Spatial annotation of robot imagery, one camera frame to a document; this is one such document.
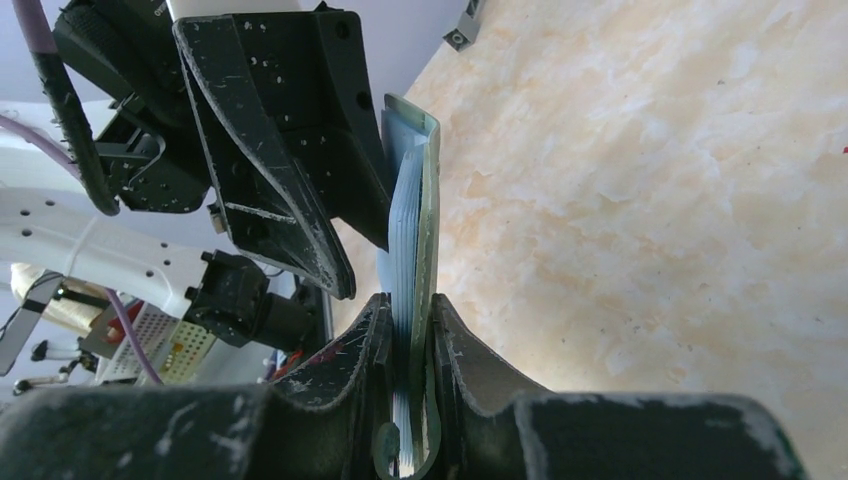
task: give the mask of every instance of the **beige marble countertop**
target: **beige marble countertop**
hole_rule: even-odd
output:
[[[554,390],[733,392],[848,478],[848,4],[490,0],[442,122],[439,291]],[[373,247],[339,327],[378,290]]]

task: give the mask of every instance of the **marble pattern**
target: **marble pattern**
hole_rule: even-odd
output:
[[[733,392],[848,478],[848,5],[489,0],[442,122],[439,291],[549,388]],[[339,225],[378,290],[373,247]]]

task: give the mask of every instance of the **white wall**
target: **white wall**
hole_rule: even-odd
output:
[[[48,20],[55,21],[59,7],[67,0],[42,0]],[[301,4],[311,9],[318,1]],[[356,11],[362,18],[368,73],[375,108],[382,108],[383,94],[404,93],[441,45],[441,37],[449,31],[465,6],[464,0],[336,0],[330,6]],[[0,62],[7,73],[0,78],[0,100],[43,102],[35,68],[26,51],[17,27],[11,2],[0,2]],[[83,100],[105,98],[93,85],[71,72],[74,84]],[[80,209],[94,212],[87,200],[70,195],[55,196]],[[232,251],[225,236],[216,235],[205,208],[190,215],[157,215],[124,211],[114,221],[139,232],[158,236],[171,243],[181,243],[211,249]],[[11,295],[0,289],[0,320],[11,313],[16,304]],[[68,340],[73,335],[42,322],[33,334],[31,343],[43,339]],[[27,346],[9,377],[0,378],[0,401],[10,396],[14,380],[22,377],[55,373],[60,362],[29,361]]]

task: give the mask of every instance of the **black bracket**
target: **black bracket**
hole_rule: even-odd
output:
[[[330,219],[385,248],[394,182],[353,12],[174,25],[223,226],[247,256],[338,298],[354,275]]]

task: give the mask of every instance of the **screw hole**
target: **screw hole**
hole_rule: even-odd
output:
[[[339,36],[342,40],[350,37],[350,27],[347,26],[345,22],[339,22],[336,24],[336,35]]]
[[[356,94],[356,104],[363,110],[371,110],[371,95],[366,92]]]

